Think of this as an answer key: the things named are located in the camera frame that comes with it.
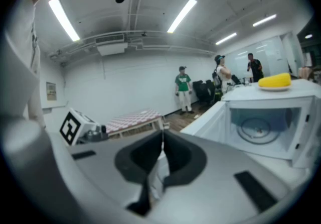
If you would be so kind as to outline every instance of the glass turntable plate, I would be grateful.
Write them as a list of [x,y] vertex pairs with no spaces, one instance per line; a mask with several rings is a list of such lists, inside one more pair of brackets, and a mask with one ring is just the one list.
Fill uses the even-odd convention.
[[245,141],[263,145],[273,142],[279,132],[273,131],[268,121],[261,118],[250,118],[237,127],[237,132]]

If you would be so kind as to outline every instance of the wooden floor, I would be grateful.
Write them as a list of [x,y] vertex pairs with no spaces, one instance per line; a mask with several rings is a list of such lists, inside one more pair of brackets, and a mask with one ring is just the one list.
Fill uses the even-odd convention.
[[192,123],[195,119],[194,116],[197,114],[202,115],[206,112],[211,106],[206,106],[205,104],[200,104],[196,102],[192,105],[193,114],[185,113],[180,115],[181,111],[177,111],[173,114],[167,115],[165,117],[165,122],[170,123],[170,130],[181,131],[183,128]]

